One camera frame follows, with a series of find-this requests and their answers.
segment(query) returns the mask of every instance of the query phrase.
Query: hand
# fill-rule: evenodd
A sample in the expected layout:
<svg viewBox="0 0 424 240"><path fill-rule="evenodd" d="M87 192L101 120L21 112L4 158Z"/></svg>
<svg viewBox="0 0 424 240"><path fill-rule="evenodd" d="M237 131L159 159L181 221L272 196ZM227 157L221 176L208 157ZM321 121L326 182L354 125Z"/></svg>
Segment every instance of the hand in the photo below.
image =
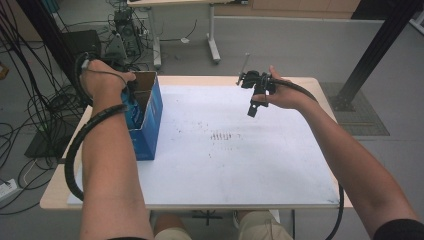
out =
<svg viewBox="0 0 424 240"><path fill-rule="evenodd" d="M269 72L271 73L272 77L275 79L281 79L283 81L290 82L290 80L283 79L280 76L280 74L275 70L274 66L269 67ZM260 101L260 102L268 102L281 108L292 108L292 109L299 109L300 106L306 101L314 102L305 94L282 85L275 86L274 94L272 95L257 94L252 96L252 100Z"/></svg>
<svg viewBox="0 0 424 240"><path fill-rule="evenodd" d="M128 81L134 81L132 72L118 72L100 60L90 61L86 70L80 76L81 85L90 96L104 91L120 92Z"/></svg>

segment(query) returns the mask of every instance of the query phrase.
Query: power strip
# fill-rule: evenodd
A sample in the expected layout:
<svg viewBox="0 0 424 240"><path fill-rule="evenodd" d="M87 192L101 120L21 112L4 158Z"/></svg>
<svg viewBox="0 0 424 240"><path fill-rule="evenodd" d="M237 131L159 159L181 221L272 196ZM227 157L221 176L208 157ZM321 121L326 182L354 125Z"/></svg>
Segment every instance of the power strip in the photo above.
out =
<svg viewBox="0 0 424 240"><path fill-rule="evenodd" d="M0 185L0 202L9 197L10 195L14 194L15 192L19 191L14 179L10 179L8 183L9 185L6 183Z"/></svg>

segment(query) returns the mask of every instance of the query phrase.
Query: blue box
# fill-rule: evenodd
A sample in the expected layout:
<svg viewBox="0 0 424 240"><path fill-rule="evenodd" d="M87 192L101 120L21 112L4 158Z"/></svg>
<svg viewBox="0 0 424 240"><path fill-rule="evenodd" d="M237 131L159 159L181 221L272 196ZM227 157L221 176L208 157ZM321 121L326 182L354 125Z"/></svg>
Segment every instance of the blue box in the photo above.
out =
<svg viewBox="0 0 424 240"><path fill-rule="evenodd" d="M156 72L134 72L135 98L144 117L140 129L129 130L137 161L154 160L162 117L162 97Z"/></svg>

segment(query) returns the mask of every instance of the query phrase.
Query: black metal post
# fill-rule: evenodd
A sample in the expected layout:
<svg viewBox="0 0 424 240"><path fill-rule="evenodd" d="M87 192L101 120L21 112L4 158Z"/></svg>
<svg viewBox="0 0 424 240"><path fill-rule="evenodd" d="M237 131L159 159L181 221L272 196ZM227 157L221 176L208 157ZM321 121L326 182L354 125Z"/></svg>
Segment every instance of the black metal post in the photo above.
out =
<svg viewBox="0 0 424 240"><path fill-rule="evenodd" d="M45 8L42 0L16 0L28 17L43 42L49 48L53 58L59 64L66 77L76 88L73 74L75 58L63 40L62 32Z"/></svg>
<svg viewBox="0 0 424 240"><path fill-rule="evenodd" d="M380 30L359 60L352 74L337 96L330 97L330 104L335 111L353 111L351 105L355 95L371 75L377 64L389 50L390 46L418 10L422 0L398 1L397 6L384 21Z"/></svg>

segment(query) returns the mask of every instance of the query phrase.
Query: wooden desk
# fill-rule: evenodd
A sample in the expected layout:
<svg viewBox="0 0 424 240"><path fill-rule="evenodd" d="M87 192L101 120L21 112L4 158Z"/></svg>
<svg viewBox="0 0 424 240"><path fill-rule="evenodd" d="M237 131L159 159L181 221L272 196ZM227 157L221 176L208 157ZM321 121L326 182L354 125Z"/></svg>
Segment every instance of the wooden desk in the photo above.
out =
<svg viewBox="0 0 424 240"><path fill-rule="evenodd" d="M159 76L159 84L160 86L169 86L169 85L186 85L186 86L234 86L235 82L237 81L237 77L210 77L210 76ZM328 102L318 84L318 82L313 78L288 78L294 83L297 83L304 88L308 89L319 101L320 105L323 107L323 109L334 119L334 115L331 111L330 106L328 105ZM247 113L247 109L249 106L249 99L243 99L243 101L246 102L245 105L245 112ZM259 109L258 115L261 113L265 113L268 109L261 107ZM90 112L86 111L84 113L84 116L81 120L81 123L78 126L78 129L81 127L82 123L86 122L90 117ZM77 154L76 160L75 160L75 172L77 172L77 169L79 168L81 162L81 155L80 152ZM46 189L46 192L44 193L40 205L44 209L80 209L81 205L72 205L68 204L68 197L70 195L70 191L66 185L65 177L64 177L64 166L59 165L52 177L52 180L49 183L49 186ZM351 206L350 202L347 200L346 206ZM337 204L329 205L330 207L337 207ZM175 206L172 204L169 205L155 205L155 204L148 204L147 207L151 210L155 209L194 209L198 208L199 206ZM274 205L256 205L256 206L249 206L250 208L282 208L281 205L274 204ZM246 205L210 205L210 206L204 206L203 208L206 209L225 209L225 208L246 208Z"/></svg>
<svg viewBox="0 0 424 240"><path fill-rule="evenodd" d="M194 4L208 4L209 5L209 33L206 34L208 38L209 48L212 53L212 58L215 61L215 63L218 63L221 60L221 57L218 52L218 48L215 43L214 38L214 32L215 32L215 25L214 25L214 15L215 15L215 8L214 3L226 3L230 0L139 0L139 1L127 1L127 4L129 7L132 8L145 8L147 10L147 14L149 17L149 23L150 23L150 31L153 38L153 64L156 69L159 69L162 65L161 60L161 53L160 53L160 40L159 37L156 34L155 29L155 14L154 7L164 7L164 6L172 6L172 13L182 11L179 13L180 15L183 13L187 13L187 10L192 11L190 7ZM192 6L183 6L182 9L178 9L179 5L192 5Z"/></svg>

